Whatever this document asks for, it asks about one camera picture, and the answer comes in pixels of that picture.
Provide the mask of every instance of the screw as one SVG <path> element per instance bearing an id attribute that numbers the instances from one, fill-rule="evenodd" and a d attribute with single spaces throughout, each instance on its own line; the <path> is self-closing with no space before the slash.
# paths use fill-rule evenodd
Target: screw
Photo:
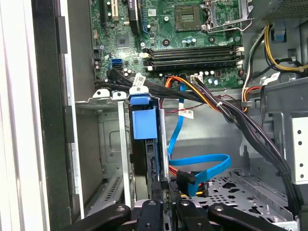
<path id="1" fill-rule="evenodd" d="M 118 212 L 122 212 L 122 211 L 124 211 L 125 210 L 125 208 L 123 208 L 123 206 L 119 206 L 117 209 L 116 209 L 116 211 L 118 211 Z"/>
<path id="2" fill-rule="evenodd" d="M 221 207 L 221 206 L 215 206 L 215 209 L 218 211 L 218 212 L 220 212 L 220 211 L 222 211 L 223 210 L 223 207 Z"/>
<path id="3" fill-rule="evenodd" d="M 150 201 L 148 205 L 156 205 L 156 203 L 154 201 Z"/>
<path id="4" fill-rule="evenodd" d="M 189 202 L 188 201 L 182 201 L 181 204 L 184 205 L 184 206 L 187 206 L 187 205 L 189 205 Z"/>

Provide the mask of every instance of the motherboard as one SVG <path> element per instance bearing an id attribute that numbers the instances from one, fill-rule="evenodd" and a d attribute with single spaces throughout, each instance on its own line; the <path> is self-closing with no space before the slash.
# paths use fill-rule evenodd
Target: motherboard
<path id="1" fill-rule="evenodd" d="M 238 19 L 238 0 L 215 2 L 217 24 Z M 241 32 L 207 33 L 206 1 L 91 0 L 95 77 L 111 68 L 164 85 L 170 75 L 197 76 L 209 88 L 239 88 Z"/>

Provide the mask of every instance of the green circuit board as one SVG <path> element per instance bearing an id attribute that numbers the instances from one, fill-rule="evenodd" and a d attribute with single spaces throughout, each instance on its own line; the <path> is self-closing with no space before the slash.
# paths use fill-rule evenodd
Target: green circuit board
<path id="1" fill-rule="evenodd" d="M 139 2 L 139 13 L 142 19 L 140 36 L 133 35 L 131 31 L 128 3 L 125 1 L 118 0 L 119 20 L 114 21 L 112 18 L 106 17 L 105 28 L 101 25 L 100 4 L 107 4 L 107 2 L 109 0 L 91 0 L 94 58 L 100 59 L 100 68 L 95 69 L 97 79 L 106 79 L 106 71 L 111 68 L 111 59 L 122 59 L 122 73 L 124 74 L 124 69 L 130 70 L 131 72 L 127 76 L 130 80 L 134 79 L 135 73 L 141 73 L 147 77 L 147 80 L 164 85 L 167 75 L 185 73 L 189 77 L 200 71 L 204 73 L 215 71 L 213 75 L 203 76 L 203 82 L 209 88 L 239 88 L 242 86 L 243 82 L 239 77 L 240 69 L 237 67 L 149 72 L 143 65 L 142 43 L 145 44 L 144 47 L 153 50 L 241 44 L 241 33 L 237 30 L 207 34 L 199 29 L 206 20 L 206 15 L 201 10 L 197 11 L 202 3 L 200 0 L 141 0 Z M 191 12 L 197 13 L 189 12 L 190 9 L 187 10 L 187 6 L 191 7 Z M 111 13 L 111 9 L 105 7 L 104 14 L 108 13 Z M 181 23 L 179 23 L 179 13 L 185 13 L 185 17 L 181 18 Z M 216 19 L 219 24 L 238 18 L 238 0 L 216 3 Z M 164 45 L 166 39 L 169 41 L 167 47 Z M 194 43 L 184 42 L 193 39 Z M 216 79 L 219 80 L 218 84 L 213 84 Z M 173 84 L 172 87 L 178 88 L 178 85 Z"/>

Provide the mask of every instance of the blue sata port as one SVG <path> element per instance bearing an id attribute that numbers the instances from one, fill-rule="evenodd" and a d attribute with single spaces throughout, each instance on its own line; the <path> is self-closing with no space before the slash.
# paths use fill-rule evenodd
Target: blue sata port
<path id="1" fill-rule="evenodd" d="M 123 64 L 123 59 L 112 59 L 111 64 L 112 65 Z"/>
<path id="2" fill-rule="evenodd" d="M 119 70 L 123 68 L 123 59 L 112 59 L 111 60 L 111 65 L 113 68 Z"/>

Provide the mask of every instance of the white label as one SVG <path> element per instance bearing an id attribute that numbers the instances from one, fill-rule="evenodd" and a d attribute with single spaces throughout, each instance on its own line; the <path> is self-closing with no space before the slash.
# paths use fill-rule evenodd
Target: white label
<path id="1" fill-rule="evenodd" d="M 137 73 L 133 82 L 134 87 L 143 86 L 146 77 L 142 76 L 140 73 Z"/>
<path id="2" fill-rule="evenodd" d="M 156 16 L 156 9 L 149 9 L 148 10 L 148 16 L 149 17 L 155 17 Z"/>
<path id="3" fill-rule="evenodd" d="M 280 72 L 273 74 L 270 78 L 265 79 L 262 85 L 268 85 L 268 83 L 278 80 L 279 75 Z"/>
<path id="4" fill-rule="evenodd" d="M 179 115 L 183 116 L 185 118 L 193 119 L 193 111 L 192 110 L 179 111 Z"/>

